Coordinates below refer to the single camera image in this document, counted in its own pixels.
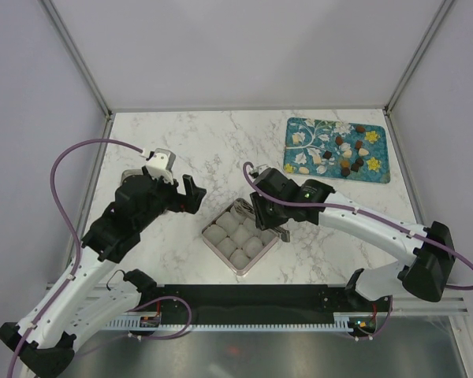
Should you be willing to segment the white bar chocolate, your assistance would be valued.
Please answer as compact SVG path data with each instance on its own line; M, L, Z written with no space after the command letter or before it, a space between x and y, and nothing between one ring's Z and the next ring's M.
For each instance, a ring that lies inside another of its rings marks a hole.
M322 164L322 157L318 152L316 151L311 152L311 156L312 156L312 161L315 165Z

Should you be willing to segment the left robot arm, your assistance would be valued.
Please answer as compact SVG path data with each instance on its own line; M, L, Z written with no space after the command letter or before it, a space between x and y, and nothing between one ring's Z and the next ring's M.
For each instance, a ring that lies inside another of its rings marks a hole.
M183 185L185 192L177 188ZM165 212L198 212L207 191L190 175L167 182L147 169L123 180L114 201L82 238L77 255L47 295L21 321L5 322L0 340L38 377L57 377L76 351L106 322L128 309L149 310L157 299L156 282L139 269L83 311L79 305L93 287L140 242L140 234Z

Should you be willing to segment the metal tweezers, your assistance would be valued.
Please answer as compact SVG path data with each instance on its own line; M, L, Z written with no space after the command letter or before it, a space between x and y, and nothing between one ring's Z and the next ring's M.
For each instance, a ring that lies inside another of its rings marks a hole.
M265 206L260 201L255 204L243 198L238 198L233 205L239 215L251 221L253 229L261 232L271 232L281 241L285 243L290 242L290 232L283 228L284 223L280 223L281 219L276 220L268 214L268 212L265 211Z

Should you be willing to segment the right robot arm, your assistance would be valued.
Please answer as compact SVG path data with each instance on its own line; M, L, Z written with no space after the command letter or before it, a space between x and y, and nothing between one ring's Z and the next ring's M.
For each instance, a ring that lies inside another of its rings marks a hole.
M372 301L407 292L427 302L439 302L455 257L449 228L427 227L394 220L358 206L330 185L309 179L299 185L268 168L252 180L256 226L267 230L290 220L333 228L363 240L395 258L376 269L357 269L345 287L345 301L363 310Z

